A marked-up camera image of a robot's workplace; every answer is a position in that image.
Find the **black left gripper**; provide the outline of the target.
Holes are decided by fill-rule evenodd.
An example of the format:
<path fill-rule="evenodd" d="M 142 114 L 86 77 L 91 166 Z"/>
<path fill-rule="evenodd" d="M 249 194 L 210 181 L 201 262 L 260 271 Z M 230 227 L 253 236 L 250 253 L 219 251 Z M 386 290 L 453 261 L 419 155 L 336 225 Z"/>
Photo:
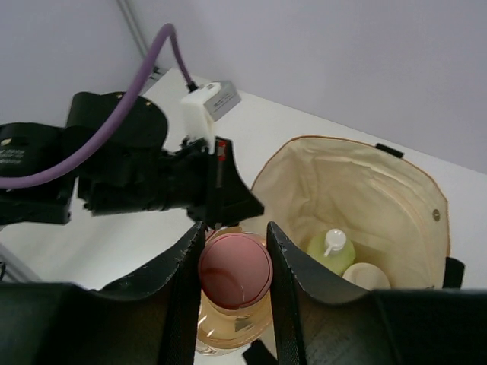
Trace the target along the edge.
<path fill-rule="evenodd" d="M 263 215 L 237 171 L 231 140 L 216 138 L 214 154 L 202 138 L 184 138 L 178 151 L 167 151 L 167 132 L 163 111 L 138 97 L 121 126 L 78 167 L 85 208 L 94 215 L 182 208 L 214 229 Z"/>

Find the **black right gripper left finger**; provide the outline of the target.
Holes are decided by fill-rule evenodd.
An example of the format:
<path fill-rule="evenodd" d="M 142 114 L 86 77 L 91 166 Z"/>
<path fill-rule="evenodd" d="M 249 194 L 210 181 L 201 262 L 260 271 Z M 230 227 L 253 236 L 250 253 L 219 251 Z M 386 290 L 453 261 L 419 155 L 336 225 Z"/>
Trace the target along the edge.
<path fill-rule="evenodd" d="M 172 247 L 101 290 L 1 285 L 3 364 L 191 364 L 205 245 L 194 224 Z"/>

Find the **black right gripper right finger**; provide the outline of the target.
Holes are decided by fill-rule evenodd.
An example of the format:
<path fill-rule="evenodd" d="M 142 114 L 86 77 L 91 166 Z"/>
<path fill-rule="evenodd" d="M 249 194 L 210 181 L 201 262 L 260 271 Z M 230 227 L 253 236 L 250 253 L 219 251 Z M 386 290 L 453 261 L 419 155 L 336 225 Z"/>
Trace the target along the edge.
<path fill-rule="evenodd" d="M 365 290 L 266 229 L 280 364 L 484 364 L 486 293 Z"/>

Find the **cream cylindrical jar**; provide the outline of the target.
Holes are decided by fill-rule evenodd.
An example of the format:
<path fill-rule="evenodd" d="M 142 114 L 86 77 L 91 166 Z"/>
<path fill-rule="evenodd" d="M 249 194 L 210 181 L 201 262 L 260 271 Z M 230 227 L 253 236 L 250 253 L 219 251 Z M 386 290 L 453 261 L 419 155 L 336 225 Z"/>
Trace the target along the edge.
<path fill-rule="evenodd" d="M 370 263 L 355 263 L 345 270 L 342 277 L 366 290 L 391 288 L 386 274 L 376 265 Z"/>

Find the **green pump bottle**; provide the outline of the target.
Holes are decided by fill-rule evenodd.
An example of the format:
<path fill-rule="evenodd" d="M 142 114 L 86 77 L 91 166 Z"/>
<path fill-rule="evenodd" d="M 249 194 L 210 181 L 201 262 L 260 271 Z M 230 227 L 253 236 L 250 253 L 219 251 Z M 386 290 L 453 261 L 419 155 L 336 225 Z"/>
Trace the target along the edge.
<path fill-rule="evenodd" d="M 356 253 L 352 241 L 340 229 L 331 229 L 314 236 L 306 253 L 338 276 L 354 263 Z"/>

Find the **orange bottle with pink cap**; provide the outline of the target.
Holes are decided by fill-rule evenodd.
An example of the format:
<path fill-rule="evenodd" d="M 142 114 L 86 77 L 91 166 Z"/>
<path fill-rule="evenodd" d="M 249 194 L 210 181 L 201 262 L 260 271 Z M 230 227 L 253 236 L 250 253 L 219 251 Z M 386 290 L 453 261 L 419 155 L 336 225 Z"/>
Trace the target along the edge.
<path fill-rule="evenodd" d="M 266 239 L 240 227 L 211 230 L 199 257 L 202 288 L 196 351 L 221 356 L 258 339 L 272 324 L 272 260 Z"/>

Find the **tan canvas tote bag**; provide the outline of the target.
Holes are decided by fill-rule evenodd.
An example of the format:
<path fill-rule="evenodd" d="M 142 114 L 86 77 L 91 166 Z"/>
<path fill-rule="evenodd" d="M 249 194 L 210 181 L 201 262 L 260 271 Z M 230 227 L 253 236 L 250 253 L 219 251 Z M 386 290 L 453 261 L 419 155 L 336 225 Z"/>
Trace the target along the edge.
<path fill-rule="evenodd" d="M 450 257 L 447 199 L 396 152 L 338 138 L 294 138 L 268 160 L 252 190 L 265 211 L 244 221 L 245 230 L 266 238 L 273 222 L 304 252 L 313 235 L 338 228 L 359 261 L 385 272 L 388 290 L 463 283 L 464 264 Z"/>

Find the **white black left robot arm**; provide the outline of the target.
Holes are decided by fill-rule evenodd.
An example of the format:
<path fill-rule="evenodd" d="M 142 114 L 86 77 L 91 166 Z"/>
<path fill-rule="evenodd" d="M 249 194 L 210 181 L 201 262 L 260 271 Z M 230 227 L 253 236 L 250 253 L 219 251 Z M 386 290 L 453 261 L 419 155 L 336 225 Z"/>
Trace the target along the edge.
<path fill-rule="evenodd" d="M 74 95 L 65 127 L 13 122 L 1 127 L 1 175 L 17 178 L 54 167 L 104 123 L 121 94 Z M 167 151 L 163 111 L 139 97 L 110 139 L 73 171 L 42 185 L 1 191 L 2 225 L 67 224 L 73 196 L 94 216 L 182 208 L 193 221 L 229 227 L 264 212 L 237 172 L 230 140 L 184 140 Z"/>

